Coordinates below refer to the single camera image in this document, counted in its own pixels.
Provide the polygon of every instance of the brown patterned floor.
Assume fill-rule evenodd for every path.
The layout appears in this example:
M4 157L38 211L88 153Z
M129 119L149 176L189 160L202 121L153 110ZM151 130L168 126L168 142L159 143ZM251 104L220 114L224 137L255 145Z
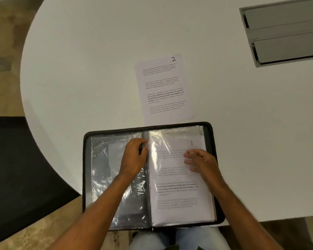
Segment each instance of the brown patterned floor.
M24 116L20 94L20 63L22 48L30 24L43 0L0 1L0 116ZM57 239L81 214L81 197L56 210L0 243L0 250L43 250ZM263 223L285 249L301 248L300 220ZM313 217L307 218L313 238ZM240 249L229 227L221 231L232 249ZM131 232L109 232L102 249L127 249Z

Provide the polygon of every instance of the person's right arm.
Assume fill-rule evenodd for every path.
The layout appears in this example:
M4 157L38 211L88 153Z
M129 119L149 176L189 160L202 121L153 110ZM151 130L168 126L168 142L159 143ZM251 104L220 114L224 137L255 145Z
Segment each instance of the person's right arm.
M210 192L217 198L225 216L244 250L283 250L224 181L213 155L200 149L184 154L190 170L200 173Z

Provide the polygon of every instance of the open binder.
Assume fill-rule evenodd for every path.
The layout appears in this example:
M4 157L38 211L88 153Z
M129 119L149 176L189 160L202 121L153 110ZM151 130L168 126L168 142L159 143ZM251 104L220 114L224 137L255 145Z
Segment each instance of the open binder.
M225 215L199 174L183 163L186 150L203 149L217 159L207 122L88 132L83 140L83 211L117 176L125 145L145 138L145 167L125 191L110 230L220 224Z

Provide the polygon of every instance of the person's left arm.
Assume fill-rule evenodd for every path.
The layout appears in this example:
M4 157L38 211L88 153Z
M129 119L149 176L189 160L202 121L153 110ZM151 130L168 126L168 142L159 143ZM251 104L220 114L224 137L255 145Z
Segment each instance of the person's left arm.
M106 191L49 250L100 250L123 194L145 164L147 147L139 155L145 139L131 139L125 147L121 168Z

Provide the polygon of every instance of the jeans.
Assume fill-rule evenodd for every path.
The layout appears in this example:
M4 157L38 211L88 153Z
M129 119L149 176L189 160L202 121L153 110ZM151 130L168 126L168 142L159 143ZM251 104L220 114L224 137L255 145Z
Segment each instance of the jeans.
M217 227L191 227L177 229L175 243L181 250L230 250L224 236ZM129 250L163 250L169 246L169 239L163 233L138 232Z

